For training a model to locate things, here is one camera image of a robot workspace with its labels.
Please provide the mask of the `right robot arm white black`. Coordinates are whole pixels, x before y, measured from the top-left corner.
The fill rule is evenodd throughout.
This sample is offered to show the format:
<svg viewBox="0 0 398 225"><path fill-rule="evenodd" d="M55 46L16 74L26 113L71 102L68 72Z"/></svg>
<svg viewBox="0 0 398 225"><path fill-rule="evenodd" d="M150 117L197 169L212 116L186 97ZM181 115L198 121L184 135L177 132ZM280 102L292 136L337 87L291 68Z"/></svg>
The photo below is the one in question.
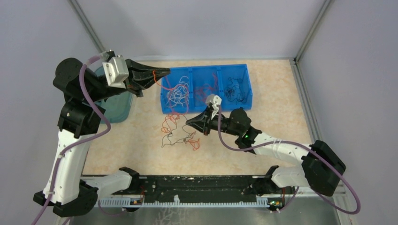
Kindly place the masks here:
<svg viewBox="0 0 398 225"><path fill-rule="evenodd" d="M290 186L308 187L315 192L332 196L346 170L345 164L324 141L300 144L277 139L251 126L251 119L243 108L234 109L229 117L213 114L207 107L186 125L208 135L211 130L236 136L234 151L273 157L293 164L292 167L272 166L267 172L264 187L270 193Z"/></svg>

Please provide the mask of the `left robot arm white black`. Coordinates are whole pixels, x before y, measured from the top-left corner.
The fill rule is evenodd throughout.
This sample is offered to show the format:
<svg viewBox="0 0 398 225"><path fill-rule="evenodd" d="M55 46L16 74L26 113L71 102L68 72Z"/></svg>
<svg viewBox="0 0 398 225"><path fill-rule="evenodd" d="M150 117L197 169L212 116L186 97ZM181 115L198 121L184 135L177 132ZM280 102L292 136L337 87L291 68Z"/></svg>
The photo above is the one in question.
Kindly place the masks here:
<svg viewBox="0 0 398 225"><path fill-rule="evenodd" d="M100 199L116 192L137 193L139 173L127 167L93 181L81 179L92 141L111 129L105 109L97 102L125 92L142 97L144 90L170 72L170 68L144 65L113 51L86 62L76 58L61 61L53 81L65 99L58 120L57 152L48 182L35 193L34 202L43 208L51 206L61 218L70 218L87 214Z"/></svg>

